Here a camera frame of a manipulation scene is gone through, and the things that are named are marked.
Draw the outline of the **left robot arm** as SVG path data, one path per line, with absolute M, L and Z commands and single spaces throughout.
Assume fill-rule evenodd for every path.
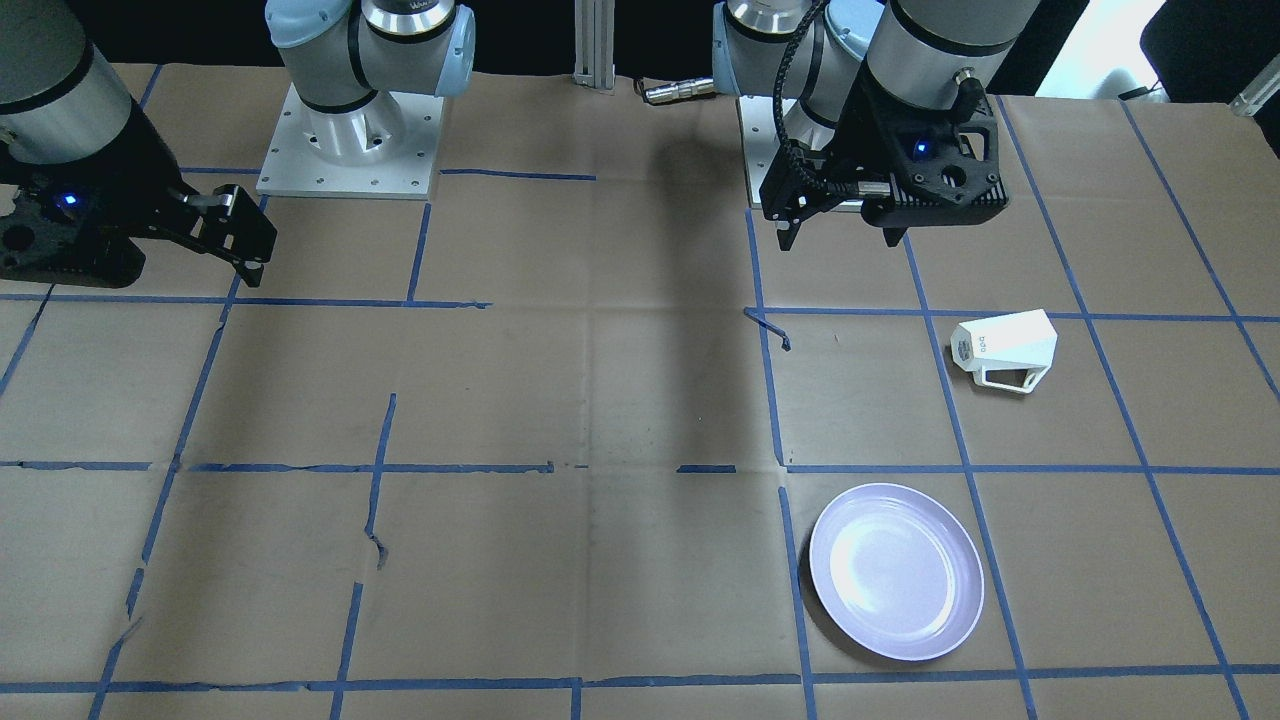
M 750 174 L 778 245 L 854 204 L 893 247 L 1009 205 L 988 85 L 1033 1 L 722 1 L 716 91 L 756 97 L 769 155 Z

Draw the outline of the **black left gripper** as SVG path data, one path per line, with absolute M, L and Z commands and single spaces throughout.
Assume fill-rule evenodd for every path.
M 960 70 L 957 99 L 941 110 L 908 105 L 860 70 L 835 133 L 835 182 L 863 201 L 861 217 L 896 249 L 914 227 L 979 225 L 1009 206 L 998 133 L 986 87 Z M 800 225 L 831 211 L 841 195 L 820 177 L 822 154 L 780 143 L 760 186 L 762 211 L 781 251 Z

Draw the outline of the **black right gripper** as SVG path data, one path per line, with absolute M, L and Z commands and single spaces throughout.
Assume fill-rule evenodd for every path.
M 191 193 L 150 120 L 128 120 L 76 161 L 23 163 L 15 147 L 3 145 L 3 183 L 17 188 L 1 220 L 3 279 L 125 288 L 146 261 L 134 240 L 151 238 L 212 255 L 260 287 L 276 227 L 238 184 Z

